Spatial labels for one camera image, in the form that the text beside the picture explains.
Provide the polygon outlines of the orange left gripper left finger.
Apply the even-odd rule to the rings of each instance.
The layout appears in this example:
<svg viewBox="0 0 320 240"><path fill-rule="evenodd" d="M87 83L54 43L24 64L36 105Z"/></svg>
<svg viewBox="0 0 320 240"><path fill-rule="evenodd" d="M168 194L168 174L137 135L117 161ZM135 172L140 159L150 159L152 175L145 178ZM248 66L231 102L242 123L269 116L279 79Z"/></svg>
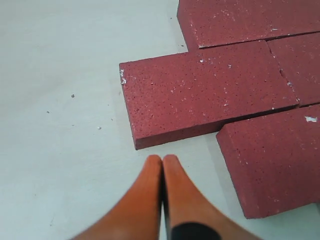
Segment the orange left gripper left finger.
<svg viewBox="0 0 320 240"><path fill-rule="evenodd" d="M146 158L133 185L100 220L74 240L157 240L162 207L162 160Z"/></svg>

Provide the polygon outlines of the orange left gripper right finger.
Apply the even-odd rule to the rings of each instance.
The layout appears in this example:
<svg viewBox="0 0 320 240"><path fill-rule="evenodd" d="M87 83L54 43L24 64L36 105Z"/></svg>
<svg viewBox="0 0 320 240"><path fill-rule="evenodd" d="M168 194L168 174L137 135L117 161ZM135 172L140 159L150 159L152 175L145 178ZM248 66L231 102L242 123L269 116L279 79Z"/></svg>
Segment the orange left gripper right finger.
<svg viewBox="0 0 320 240"><path fill-rule="evenodd" d="M176 155L166 155L162 164L168 240L260 239L213 206L190 180Z"/></svg>

